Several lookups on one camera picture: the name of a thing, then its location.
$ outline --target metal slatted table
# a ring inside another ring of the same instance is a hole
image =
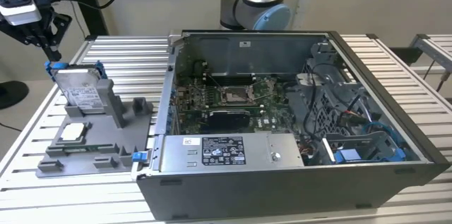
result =
[[[344,35],[347,43],[416,124],[452,161],[452,107],[379,39]],[[166,37],[98,37],[72,62],[102,60],[115,92],[144,96],[158,112],[167,53]],[[155,222],[130,173],[38,179],[35,169],[66,115],[54,86],[0,162],[0,222]],[[152,143],[154,123],[150,129]],[[379,209],[214,220],[200,223],[452,223],[452,169],[426,186],[404,189]]]
[[[452,35],[419,34],[411,46],[420,48],[446,70],[452,72]]]

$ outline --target power supply label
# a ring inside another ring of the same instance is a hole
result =
[[[203,138],[203,164],[206,166],[247,164],[243,137]]]

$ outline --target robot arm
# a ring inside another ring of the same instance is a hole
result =
[[[231,30],[284,30],[291,19],[283,0],[222,0],[220,24]]]
[[[68,15],[55,12],[52,0],[0,0],[0,31],[23,44],[40,47],[50,61],[62,59],[58,47],[71,21]]]

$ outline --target motherboard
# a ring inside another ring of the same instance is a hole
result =
[[[182,78],[176,101],[180,133],[299,134],[286,84],[270,75]]]

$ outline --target black floor stand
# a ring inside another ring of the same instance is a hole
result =
[[[28,86],[20,81],[0,83],[0,109],[16,105],[28,95]]]

